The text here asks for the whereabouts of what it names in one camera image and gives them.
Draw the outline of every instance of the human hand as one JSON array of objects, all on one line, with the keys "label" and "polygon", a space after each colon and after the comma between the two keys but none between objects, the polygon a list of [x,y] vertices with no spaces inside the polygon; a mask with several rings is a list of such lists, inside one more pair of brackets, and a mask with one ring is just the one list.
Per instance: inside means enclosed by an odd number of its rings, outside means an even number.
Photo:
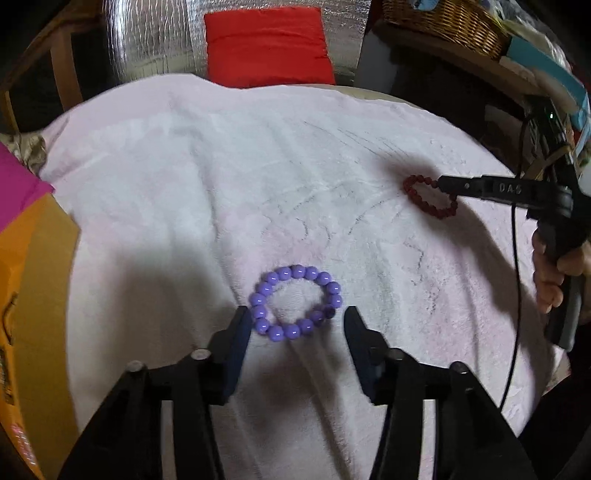
[{"label": "human hand", "polygon": [[585,242],[579,248],[560,257],[557,264],[553,265],[544,255],[546,245],[537,231],[534,233],[531,243],[534,246],[536,303],[539,311],[549,313],[553,307],[558,307],[564,300],[560,285],[562,285],[565,275],[578,277],[591,274],[591,245],[588,241]]}]

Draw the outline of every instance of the fabric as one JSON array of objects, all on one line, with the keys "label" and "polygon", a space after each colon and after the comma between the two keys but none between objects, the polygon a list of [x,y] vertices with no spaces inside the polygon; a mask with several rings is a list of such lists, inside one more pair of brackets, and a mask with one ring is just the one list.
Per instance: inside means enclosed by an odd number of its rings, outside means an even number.
[{"label": "fabric", "polygon": [[22,167],[0,143],[0,232],[24,209],[53,188]]},{"label": "fabric", "polygon": [[45,140],[41,134],[36,132],[14,135],[0,134],[0,142],[10,150],[10,153],[17,158],[23,167],[39,176],[39,172],[47,159]]},{"label": "fabric", "polygon": [[[82,232],[68,312],[80,428],[127,362],[156,367],[207,345],[262,273],[295,263],[338,278],[391,346],[429,364],[463,361],[501,400],[517,303],[510,208],[460,199],[441,221],[401,187],[410,174],[509,174],[447,121],[330,90],[170,75],[92,99],[44,135],[42,177]],[[504,410],[516,432],[553,366],[531,295],[534,229],[520,212],[522,344]],[[311,282],[282,283],[269,310],[293,322],[320,296]],[[227,478],[366,480],[384,413],[361,392],[339,310],[310,339],[253,334],[213,422]],[[433,467],[433,414],[426,403],[421,479]]]},{"label": "fabric", "polygon": [[215,83],[335,83],[318,7],[232,10],[204,19],[207,74]]}]

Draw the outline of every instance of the cardboard box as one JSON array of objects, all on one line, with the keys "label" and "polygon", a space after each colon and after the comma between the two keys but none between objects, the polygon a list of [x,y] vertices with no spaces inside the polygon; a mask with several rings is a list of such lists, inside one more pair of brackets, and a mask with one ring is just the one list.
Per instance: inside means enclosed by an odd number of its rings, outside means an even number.
[{"label": "cardboard box", "polygon": [[56,479],[78,431],[66,309],[79,230],[46,194],[0,232],[0,423],[40,479]]}]

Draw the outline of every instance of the wooden chair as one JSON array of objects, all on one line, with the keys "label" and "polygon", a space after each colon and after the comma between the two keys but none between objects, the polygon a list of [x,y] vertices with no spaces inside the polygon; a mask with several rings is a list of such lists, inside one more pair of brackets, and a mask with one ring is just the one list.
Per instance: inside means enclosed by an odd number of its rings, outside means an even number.
[{"label": "wooden chair", "polygon": [[83,102],[74,55],[72,34],[88,32],[104,22],[102,0],[70,1],[33,39],[12,69],[0,79],[0,112],[10,133],[20,132],[18,114],[11,101],[11,89],[47,53],[63,112]]}]

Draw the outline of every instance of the red bead bracelet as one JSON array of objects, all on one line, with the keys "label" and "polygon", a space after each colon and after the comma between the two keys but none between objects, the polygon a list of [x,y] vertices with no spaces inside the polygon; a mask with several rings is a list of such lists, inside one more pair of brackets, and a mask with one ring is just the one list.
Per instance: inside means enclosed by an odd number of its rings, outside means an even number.
[{"label": "red bead bracelet", "polygon": [[437,180],[433,180],[431,177],[423,177],[422,175],[410,175],[409,178],[404,180],[402,186],[404,191],[407,193],[408,198],[418,206],[423,212],[443,220],[447,217],[453,217],[457,212],[457,195],[450,195],[449,199],[452,205],[448,208],[437,208],[435,205],[425,202],[418,192],[413,188],[415,183],[425,183],[430,185],[432,188],[438,188]]}]

